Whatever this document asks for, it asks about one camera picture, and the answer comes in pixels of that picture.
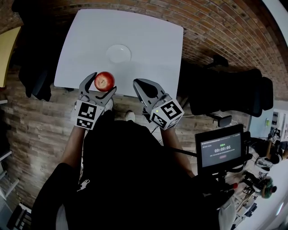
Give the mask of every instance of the shoe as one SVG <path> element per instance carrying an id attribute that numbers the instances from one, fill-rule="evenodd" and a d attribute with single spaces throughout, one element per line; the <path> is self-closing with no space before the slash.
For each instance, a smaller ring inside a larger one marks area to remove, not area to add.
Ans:
<path id="1" fill-rule="evenodd" d="M 107 104 L 105 105 L 105 109 L 104 112 L 106 112 L 107 110 L 111 110 L 113 109 L 113 100 L 112 98 L 107 102 Z"/>
<path id="2" fill-rule="evenodd" d="M 125 120 L 126 121 L 131 120 L 131 121 L 135 122 L 135 113 L 133 113 L 131 110 L 127 111 Z"/>

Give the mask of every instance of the table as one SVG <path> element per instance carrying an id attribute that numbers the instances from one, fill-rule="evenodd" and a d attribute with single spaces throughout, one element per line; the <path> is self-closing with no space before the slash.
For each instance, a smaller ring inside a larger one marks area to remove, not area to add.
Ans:
<path id="1" fill-rule="evenodd" d="M 20 29 L 17 27 L 0 35 L 0 87 L 5 87 L 9 62 Z"/>
<path id="2" fill-rule="evenodd" d="M 136 97 L 133 80 L 146 78 L 176 98 L 182 42 L 183 28 L 158 18 L 81 9 L 65 39 L 54 85 L 79 88 L 89 74 L 108 71 L 117 94 Z M 90 90 L 97 91 L 94 84 Z"/>

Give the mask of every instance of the monitor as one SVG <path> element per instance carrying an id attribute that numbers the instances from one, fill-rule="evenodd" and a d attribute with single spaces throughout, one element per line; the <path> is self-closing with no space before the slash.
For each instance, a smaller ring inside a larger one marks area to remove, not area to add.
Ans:
<path id="1" fill-rule="evenodd" d="M 217 173 L 243 163 L 243 125 L 195 135 L 198 174 Z"/>

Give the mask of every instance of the red apple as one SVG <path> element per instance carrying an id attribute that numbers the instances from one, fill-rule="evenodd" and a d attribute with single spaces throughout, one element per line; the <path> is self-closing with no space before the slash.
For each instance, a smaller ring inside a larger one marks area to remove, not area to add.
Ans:
<path id="1" fill-rule="evenodd" d="M 115 79 L 109 72 L 101 72 L 97 74 L 94 80 L 95 87 L 101 92 L 107 92 L 113 88 Z"/>

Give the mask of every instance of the desk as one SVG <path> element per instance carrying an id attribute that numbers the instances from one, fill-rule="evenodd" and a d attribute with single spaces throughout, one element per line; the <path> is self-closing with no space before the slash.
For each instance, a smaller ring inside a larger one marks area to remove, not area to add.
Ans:
<path id="1" fill-rule="evenodd" d="M 107 9 L 78 11 L 65 39 L 54 85 L 79 88 L 93 72 L 115 77 L 117 94 L 136 97 L 135 78 L 159 83 L 176 98 L 183 28 L 150 16 Z M 94 84 L 90 90 L 97 91 Z"/>
<path id="2" fill-rule="evenodd" d="M 10 58 L 20 29 L 17 27 L 0 35 L 0 87 L 5 87 Z"/>

